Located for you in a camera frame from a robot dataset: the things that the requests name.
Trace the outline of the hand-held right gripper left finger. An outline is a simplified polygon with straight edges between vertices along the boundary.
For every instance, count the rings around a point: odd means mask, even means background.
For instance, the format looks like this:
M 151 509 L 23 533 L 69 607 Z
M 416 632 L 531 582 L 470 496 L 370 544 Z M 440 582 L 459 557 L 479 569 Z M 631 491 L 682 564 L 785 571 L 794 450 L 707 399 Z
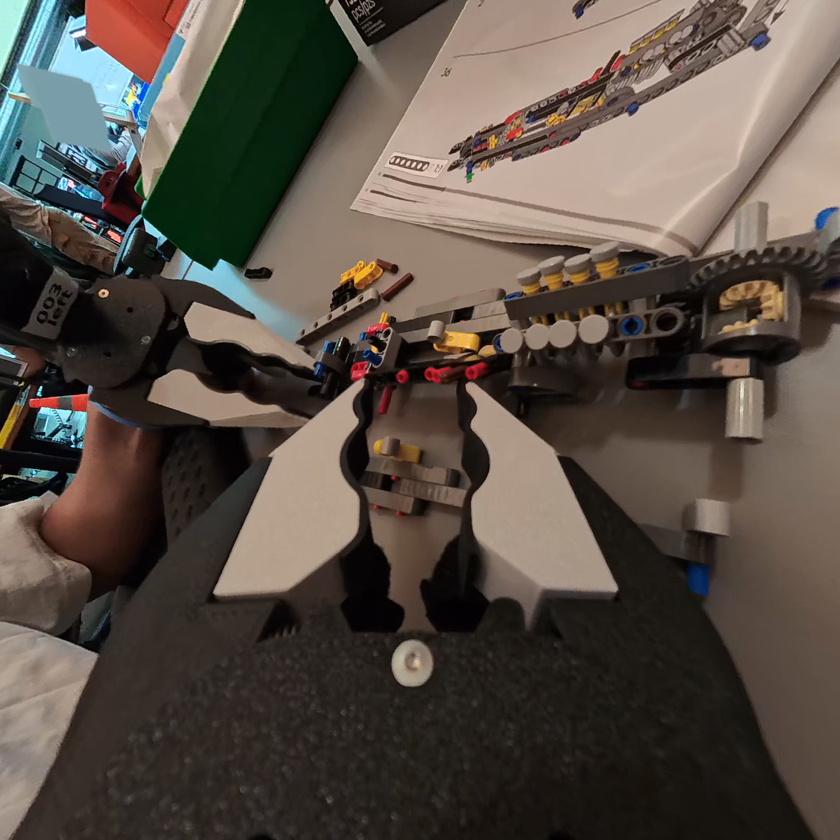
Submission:
M 400 628 L 360 483 L 373 402 L 371 382 L 353 383 L 269 456 L 214 598 L 275 599 L 299 620 L 337 606 L 354 631 Z

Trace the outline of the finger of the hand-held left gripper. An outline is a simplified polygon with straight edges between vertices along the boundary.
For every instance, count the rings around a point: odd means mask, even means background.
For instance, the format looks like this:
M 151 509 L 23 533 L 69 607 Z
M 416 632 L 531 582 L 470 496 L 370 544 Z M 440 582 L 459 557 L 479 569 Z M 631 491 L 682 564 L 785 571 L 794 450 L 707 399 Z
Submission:
M 261 321 L 194 302 L 183 317 L 185 335 L 172 353 L 172 371 L 204 379 L 236 379 L 247 371 L 271 378 L 313 379 L 314 359 Z
M 211 427 L 299 428 L 328 404 L 311 383 L 286 371 L 253 372 L 244 389 L 225 391 L 196 373 L 176 370 L 157 379 L 149 403 L 206 421 Z

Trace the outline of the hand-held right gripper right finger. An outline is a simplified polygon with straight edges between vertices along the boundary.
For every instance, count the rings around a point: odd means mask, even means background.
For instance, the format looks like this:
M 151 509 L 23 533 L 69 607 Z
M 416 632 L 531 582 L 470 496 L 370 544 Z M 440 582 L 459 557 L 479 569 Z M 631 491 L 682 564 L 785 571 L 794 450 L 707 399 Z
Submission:
M 555 450 L 475 383 L 458 387 L 469 488 L 457 539 L 422 582 L 439 632 L 472 632 L 499 600 L 526 629 L 556 599 L 611 601 L 618 585 Z

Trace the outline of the lego vehicle chassis assembly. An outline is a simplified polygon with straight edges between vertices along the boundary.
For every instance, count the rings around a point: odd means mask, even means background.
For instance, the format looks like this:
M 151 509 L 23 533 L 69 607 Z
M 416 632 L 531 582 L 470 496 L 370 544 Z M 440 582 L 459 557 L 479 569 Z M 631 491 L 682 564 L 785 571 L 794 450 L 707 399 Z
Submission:
M 309 393 L 323 400 L 352 382 L 384 387 L 387 412 L 399 385 L 479 382 L 504 375 L 524 417 L 536 401 L 573 401 L 581 377 L 608 352 L 625 363 L 635 392 L 721 390 L 725 436 L 763 441 L 765 379 L 802 350 L 806 301 L 838 289 L 838 207 L 815 231 L 767 239 L 769 207 L 734 217 L 733 248 L 623 264 L 608 241 L 525 269 L 512 292 L 487 288 L 386 312 L 356 337 L 325 340 Z

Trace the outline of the person's left forearm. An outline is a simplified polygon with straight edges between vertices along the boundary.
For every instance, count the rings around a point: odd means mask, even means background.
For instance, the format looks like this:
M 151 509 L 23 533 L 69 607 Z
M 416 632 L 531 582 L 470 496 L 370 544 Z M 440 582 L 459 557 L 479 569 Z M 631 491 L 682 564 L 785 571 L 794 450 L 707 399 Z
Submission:
M 91 576 L 88 599 L 112 591 L 139 562 L 161 516 L 165 433 L 116 421 L 94 403 L 80 465 L 40 525 L 45 544 Z

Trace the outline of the light grey lego beam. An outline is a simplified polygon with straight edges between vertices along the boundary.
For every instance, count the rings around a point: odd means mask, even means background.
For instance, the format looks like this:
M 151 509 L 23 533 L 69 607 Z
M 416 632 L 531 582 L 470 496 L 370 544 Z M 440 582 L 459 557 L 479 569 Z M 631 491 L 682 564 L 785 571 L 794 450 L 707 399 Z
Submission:
M 382 296 L 378 290 L 368 287 L 352 298 L 349 302 L 331 310 L 329 313 L 317 318 L 304 329 L 301 329 L 296 337 L 296 344 L 307 346 L 321 336 L 331 333 L 347 322 L 361 318 L 371 310 L 378 308 Z

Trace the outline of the small grey yellow lego subassembly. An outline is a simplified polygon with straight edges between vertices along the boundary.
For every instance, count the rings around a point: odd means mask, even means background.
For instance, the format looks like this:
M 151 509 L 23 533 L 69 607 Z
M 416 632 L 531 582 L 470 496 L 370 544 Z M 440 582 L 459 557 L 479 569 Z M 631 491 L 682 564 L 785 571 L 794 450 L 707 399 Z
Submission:
M 426 466 L 423 458 L 422 448 L 400 438 L 376 440 L 360 480 L 371 507 L 406 517 L 422 515 L 428 504 L 462 508 L 467 489 L 461 472 Z

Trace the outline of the grey lego connector blue pin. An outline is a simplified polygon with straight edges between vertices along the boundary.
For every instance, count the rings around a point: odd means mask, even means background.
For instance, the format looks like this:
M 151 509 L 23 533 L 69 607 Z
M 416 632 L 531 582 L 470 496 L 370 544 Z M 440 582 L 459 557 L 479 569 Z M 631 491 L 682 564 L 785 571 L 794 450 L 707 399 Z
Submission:
M 706 599 L 719 542 L 730 535 L 730 505 L 722 500 L 697 498 L 684 508 L 679 529 L 647 523 L 639 527 L 662 554 L 677 562 L 689 591 Z

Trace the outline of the lego instruction booklet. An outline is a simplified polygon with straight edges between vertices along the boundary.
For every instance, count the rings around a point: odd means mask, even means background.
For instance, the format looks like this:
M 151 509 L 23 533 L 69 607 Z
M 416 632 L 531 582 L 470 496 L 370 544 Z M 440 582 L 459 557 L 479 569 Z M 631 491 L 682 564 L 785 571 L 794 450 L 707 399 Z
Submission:
M 466 2 L 354 211 L 695 256 L 838 62 L 838 2 Z

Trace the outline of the black perforated pad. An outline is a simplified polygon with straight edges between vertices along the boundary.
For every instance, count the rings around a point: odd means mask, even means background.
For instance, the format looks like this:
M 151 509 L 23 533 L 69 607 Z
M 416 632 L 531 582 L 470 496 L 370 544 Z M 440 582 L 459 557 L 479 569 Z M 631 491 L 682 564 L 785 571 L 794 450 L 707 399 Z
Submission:
M 249 467 L 244 431 L 232 427 L 178 427 L 168 433 L 161 468 L 166 545 Z

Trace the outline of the small black device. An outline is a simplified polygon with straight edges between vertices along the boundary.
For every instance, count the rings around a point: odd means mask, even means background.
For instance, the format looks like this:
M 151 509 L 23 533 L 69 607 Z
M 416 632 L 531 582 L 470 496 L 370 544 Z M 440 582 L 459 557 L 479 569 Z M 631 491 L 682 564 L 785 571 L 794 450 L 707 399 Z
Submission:
M 114 259 L 114 276 L 150 279 L 159 276 L 172 261 L 176 246 L 165 237 L 149 233 L 141 215 L 127 227 Z

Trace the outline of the green box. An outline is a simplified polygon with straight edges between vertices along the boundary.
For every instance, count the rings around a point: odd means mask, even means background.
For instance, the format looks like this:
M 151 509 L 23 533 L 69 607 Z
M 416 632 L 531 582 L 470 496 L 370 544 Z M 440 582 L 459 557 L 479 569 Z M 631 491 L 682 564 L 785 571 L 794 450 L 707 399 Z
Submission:
M 244 1 L 143 218 L 244 267 L 357 63 L 325 2 Z

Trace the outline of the orange red box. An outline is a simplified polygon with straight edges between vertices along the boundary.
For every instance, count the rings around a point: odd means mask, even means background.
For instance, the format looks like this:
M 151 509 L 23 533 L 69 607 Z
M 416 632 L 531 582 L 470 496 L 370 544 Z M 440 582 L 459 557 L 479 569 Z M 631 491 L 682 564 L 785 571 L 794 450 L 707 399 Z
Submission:
M 86 1 L 87 39 L 151 84 L 187 1 Z

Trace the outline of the black cardboard box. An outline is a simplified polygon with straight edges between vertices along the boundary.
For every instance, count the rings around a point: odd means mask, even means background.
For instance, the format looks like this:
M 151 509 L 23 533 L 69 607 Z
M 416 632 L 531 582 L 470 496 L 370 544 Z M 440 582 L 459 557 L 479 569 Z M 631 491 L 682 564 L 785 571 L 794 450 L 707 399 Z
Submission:
M 366 46 L 374 46 L 444 1 L 337 1 Z

